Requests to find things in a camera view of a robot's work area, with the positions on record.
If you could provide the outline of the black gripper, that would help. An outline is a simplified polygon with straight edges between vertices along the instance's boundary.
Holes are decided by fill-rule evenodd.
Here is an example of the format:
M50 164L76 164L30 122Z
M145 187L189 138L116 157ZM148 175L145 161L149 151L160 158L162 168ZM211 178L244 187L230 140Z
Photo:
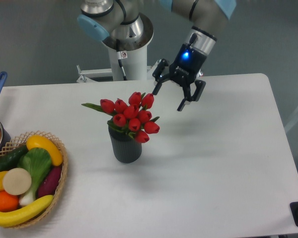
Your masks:
M205 54L189 47L188 44L183 44L171 65L169 65L169 61L166 59L161 59L158 62L157 67L152 73L155 79L155 88L152 93L157 95L162 84L171 80L179 86L182 86L184 93L184 98L178 106L177 111L181 112L185 105L199 101L206 86L206 82L196 80L196 77L206 59L207 56ZM185 80L181 83L180 79L182 76L184 76ZM193 95L191 95L190 85L193 82L196 89Z

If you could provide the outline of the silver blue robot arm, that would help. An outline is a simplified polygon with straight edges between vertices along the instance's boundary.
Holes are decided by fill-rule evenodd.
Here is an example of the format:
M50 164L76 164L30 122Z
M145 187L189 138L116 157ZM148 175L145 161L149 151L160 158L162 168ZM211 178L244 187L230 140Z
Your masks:
M234 0L163 0L161 5L192 22L192 27L173 62L161 59L154 67L154 94L166 81L183 89L178 110L199 100L205 82L201 68L217 38L230 20ZM84 0L77 18L86 35L108 50L115 81L142 80L148 74L147 47L154 34L150 18L137 0Z

